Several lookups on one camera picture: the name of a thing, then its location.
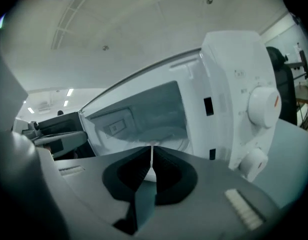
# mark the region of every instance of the gray surface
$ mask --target gray surface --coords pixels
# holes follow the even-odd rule
[[[100,218],[114,224],[119,219],[124,219],[130,203],[114,199],[102,181],[103,171],[106,167],[123,159],[140,148],[125,152],[96,156],[90,158],[55,161],[58,169],[81,166],[85,170],[65,175],[63,178],[76,196],[82,200]]]
[[[0,191],[12,207],[20,205],[37,223],[55,233],[57,237],[51,239],[132,239],[106,223],[74,194],[47,149],[35,148],[29,139],[15,132],[0,132]],[[19,223],[14,217],[9,222]],[[27,235],[38,238],[33,228]]]
[[[262,190],[229,170],[224,162],[164,150],[190,162],[198,174],[198,182],[181,203],[156,206],[152,217],[136,236],[149,240],[225,240],[246,234],[247,228],[224,195],[228,189],[238,189],[266,219],[278,212]]]
[[[155,209],[156,182],[144,180],[135,193],[137,228],[140,229]]]
[[[282,208],[295,201],[308,182],[308,132],[278,120],[268,163],[254,184]]]
[[[0,131],[10,131],[28,97],[0,55]]]
[[[94,210],[93,206],[82,200],[80,195],[76,195],[77,193],[70,188],[61,176],[58,168],[55,166],[51,153],[47,149],[37,148],[37,150],[39,151],[43,176],[53,199],[63,215],[70,239],[131,239],[131,236],[106,223],[103,218],[106,214],[100,214],[99,209]],[[112,212],[110,208],[105,209],[108,212]]]

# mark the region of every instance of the desk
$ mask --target desk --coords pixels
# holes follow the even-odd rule
[[[304,85],[296,86],[295,96],[297,102],[308,104],[308,87]]]

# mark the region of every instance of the ventilation grille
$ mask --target ventilation grille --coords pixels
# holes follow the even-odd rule
[[[60,175],[66,176],[66,175],[70,175],[70,174],[76,174],[76,173],[79,173],[79,172],[83,172],[83,171],[85,171],[85,169],[82,166],[75,166],[75,167],[71,167],[71,168],[59,169],[58,171],[59,171]]]
[[[151,167],[151,152],[148,149],[143,154],[129,160],[117,169],[120,181],[133,192],[136,192],[142,184]]]
[[[225,191],[225,196],[235,209],[236,214],[250,231],[257,229],[263,224],[261,217],[253,210],[248,202],[246,202],[237,189],[233,188]]]
[[[48,107],[48,108],[38,109],[38,113],[39,113],[40,115],[49,113],[50,111],[51,111],[51,109],[50,109],[49,107]]]
[[[159,172],[156,174],[157,193],[169,189],[182,178],[179,166],[155,150],[153,155],[153,169],[155,172]]]
[[[103,113],[103,114],[99,114],[99,115],[94,115],[94,116],[91,116],[91,117],[89,118],[89,120],[93,120],[93,119],[95,119],[95,118],[100,118],[100,117],[103,117],[103,116],[106,116],[106,115],[109,115],[109,114],[113,114],[113,113],[116,113],[116,112],[122,111],[122,110],[125,110],[125,108],[118,109],[118,110],[111,111],[111,112],[107,112],[107,113]]]

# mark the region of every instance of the vent slot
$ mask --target vent slot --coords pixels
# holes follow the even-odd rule
[[[204,99],[204,105],[205,105],[205,111],[207,116],[214,115],[214,110],[213,110],[213,104],[212,104],[212,98],[205,98]]]
[[[75,166],[75,167],[71,167],[71,168],[59,169],[58,171],[59,171],[60,175],[66,176],[66,175],[70,175],[70,174],[76,174],[76,173],[79,173],[79,172],[83,172],[83,171],[85,171],[85,169],[82,166]]]
[[[215,156],[216,156],[216,149],[210,149],[209,150],[209,160],[215,160]]]

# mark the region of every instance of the white microwave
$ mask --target white microwave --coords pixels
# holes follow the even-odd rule
[[[228,162],[252,181],[266,166],[281,98],[253,31],[218,31],[201,48],[146,67],[78,113],[96,156],[161,146]]]

